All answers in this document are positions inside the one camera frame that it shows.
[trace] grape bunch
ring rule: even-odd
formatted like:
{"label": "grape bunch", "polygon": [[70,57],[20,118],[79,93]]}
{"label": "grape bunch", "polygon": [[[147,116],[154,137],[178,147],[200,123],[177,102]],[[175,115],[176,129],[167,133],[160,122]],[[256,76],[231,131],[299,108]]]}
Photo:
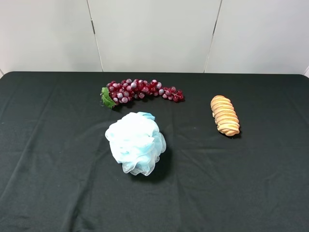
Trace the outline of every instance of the grape bunch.
{"label": "grape bunch", "polygon": [[121,83],[112,81],[106,85],[110,98],[116,105],[127,103],[134,99],[143,99],[146,95],[162,96],[164,99],[179,102],[183,101],[183,92],[175,87],[163,87],[161,82],[152,80],[148,83],[145,80],[131,79],[123,80]]}

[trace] twisted bread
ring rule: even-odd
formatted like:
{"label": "twisted bread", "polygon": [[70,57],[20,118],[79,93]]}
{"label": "twisted bread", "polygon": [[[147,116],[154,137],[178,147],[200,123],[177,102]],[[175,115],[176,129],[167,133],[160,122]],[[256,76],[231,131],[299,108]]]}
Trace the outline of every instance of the twisted bread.
{"label": "twisted bread", "polygon": [[212,116],[219,132],[227,136],[239,134],[239,120],[230,99],[217,95],[211,100]]}

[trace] table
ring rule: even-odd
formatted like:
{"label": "table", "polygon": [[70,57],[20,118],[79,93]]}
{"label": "table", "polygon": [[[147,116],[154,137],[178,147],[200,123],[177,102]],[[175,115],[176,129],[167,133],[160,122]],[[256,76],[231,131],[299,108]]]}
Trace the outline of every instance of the table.
{"label": "table", "polygon": [[[100,104],[108,82],[157,79],[186,101]],[[220,134],[215,95],[241,134]],[[301,75],[11,72],[0,80],[1,232],[309,230],[309,79]],[[167,150],[122,172],[104,133],[149,112]]]}

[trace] braided bread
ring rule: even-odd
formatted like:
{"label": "braided bread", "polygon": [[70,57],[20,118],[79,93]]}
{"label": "braided bread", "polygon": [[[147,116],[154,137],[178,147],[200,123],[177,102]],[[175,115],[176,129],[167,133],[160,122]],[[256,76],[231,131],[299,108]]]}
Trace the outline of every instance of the braided bread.
{"label": "braided bread", "polygon": [[212,116],[219,132],[227,136],[239,134],[239,120],[230,99],[217,95],[211,100]]}

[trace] green leaf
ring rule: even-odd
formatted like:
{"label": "green leaf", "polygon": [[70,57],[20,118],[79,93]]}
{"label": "green leaf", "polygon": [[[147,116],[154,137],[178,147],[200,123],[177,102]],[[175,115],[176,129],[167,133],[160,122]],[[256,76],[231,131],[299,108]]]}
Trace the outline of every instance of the green leaf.
{"label": "green leaf", "polygon": [[112,107],[116,105],[116,103],[110,98],[108,94],[108,89],[106,87],[102,88],[102,102],[110,109],[112,109]]}

